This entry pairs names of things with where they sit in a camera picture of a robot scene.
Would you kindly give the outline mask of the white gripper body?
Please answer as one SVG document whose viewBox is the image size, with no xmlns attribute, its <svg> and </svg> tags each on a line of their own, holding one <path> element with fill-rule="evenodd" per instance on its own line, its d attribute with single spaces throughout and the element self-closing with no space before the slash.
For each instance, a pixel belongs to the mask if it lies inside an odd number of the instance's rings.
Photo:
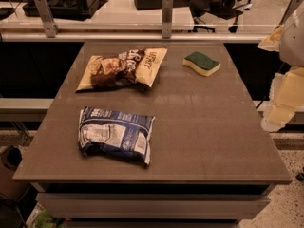
<svg viewBox="0 0 304 228">
<path fill-rule="evenodd" d="M 304 12 L 300 6 L 282 25 L 279 42 L 280 59 L 293 67 L 304 67 Z"/>
</svg>

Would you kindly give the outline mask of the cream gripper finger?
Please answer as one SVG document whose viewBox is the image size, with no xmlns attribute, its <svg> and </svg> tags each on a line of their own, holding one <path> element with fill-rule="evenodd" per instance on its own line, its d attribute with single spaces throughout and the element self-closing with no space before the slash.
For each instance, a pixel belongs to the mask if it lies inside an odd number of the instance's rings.
<svg viewBox="0 0 304 228">
<path fill-rule="evenodd" d="M 279 52 L 279 42 L 281 39 L 283 27 L 278 26 L 268 37 L 263 39 L 258 48 L 266 51 Z"/>
<path fill-rule="evenodd" d="M 269 97 L 261 127 L 268 132 L 277 132 L 304 106 L 304 68 L 293 66 L 285 74 L 276 73 Z"/>
</svg>

